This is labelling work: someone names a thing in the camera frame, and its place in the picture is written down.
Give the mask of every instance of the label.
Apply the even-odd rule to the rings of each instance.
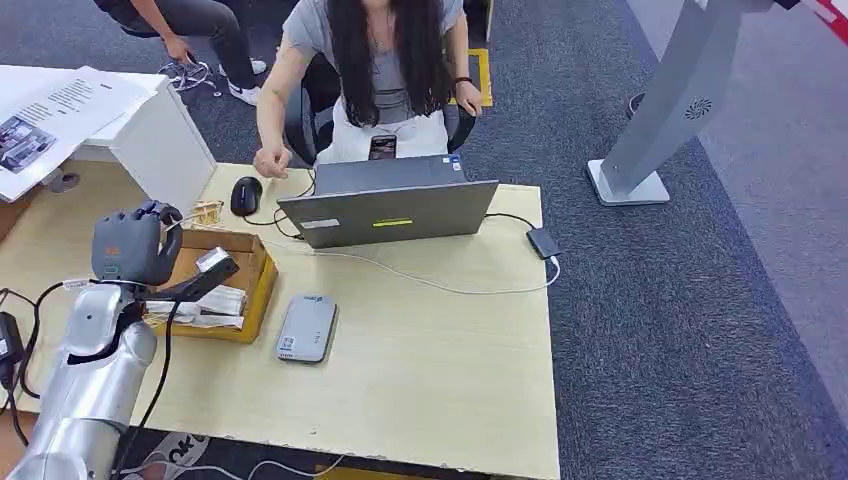
[[[91,282],[89,282],[87,278],[74,278],[62,282],[62,287],[64,287],[67,291],[82,290],[83,288],[87,288],[89,285],[91,285]]]
[[[294,350],[294,337],[283,337],[280,340],[280,350],[292,351]]]
[[[339,221],[335,218],[329,218],[327,220],[315,220],[312,222],[303,222],[300,224],[301,227],[312,230],[313,228],[327,228],[327,227],[338,227]]]

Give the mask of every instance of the power adapter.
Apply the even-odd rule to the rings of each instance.
[[[542,260],[562,253],[556,240],[544,228],[534,228],[527,232],[527,240],[530,240],[530,245],[533,245],[533,250],[536,250],[536,255]]]
[[[0,384],[12,389],[15,365],[24,359],[24,346],[15,317],[0,312]]]

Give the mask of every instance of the laptop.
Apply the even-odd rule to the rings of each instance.
[[[277,204],[312,248],[345,247],[477,233],[497,188],[435,155],[320,165],[313,196]]]

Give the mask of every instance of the computer mouse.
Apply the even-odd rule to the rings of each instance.
[[[253,215],[259,210],[262,184],[255,177],[244,177],[236,182],[230,198],[230,211],[237,217]]]

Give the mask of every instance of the black office chair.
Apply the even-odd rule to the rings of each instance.
[[[121,30],[131,37],[159,38],[159,34],[156,32],[132,30],[123,25],[121,25]],[[209,68],[209,65],[204,62],[198,62],[191,53],[189,53],[189,59],[193,62],[193,64],[184,65],[175,60],[171,60],[160,67],[156,73],[167,75],[168,78],[171,79],[171,85],[173,85],[174,90],[177,92],[185,92],[199,85],[206,84],[213,88],[213,96],[220,97],[221,92],[218,91],[218,87],[212,80],[209,80],[209,76],[212,75],[212,70]]]
[[[304,92],[309,105],[304,103]],[[285,137],[287,144],[308,166],[315,165],[318,153],[333,141],[333,121],[316,125],[319,113],[333,108],[341,95],[341,79],[327,58],[318,54],[306,69],[301,88],[292,92],[286,106]],[[464,108],[445,108],[445,128],[448,131],[448,152],[453,153],[465,143],[477,119]],[[307,142],[311,136],[312,143]]]

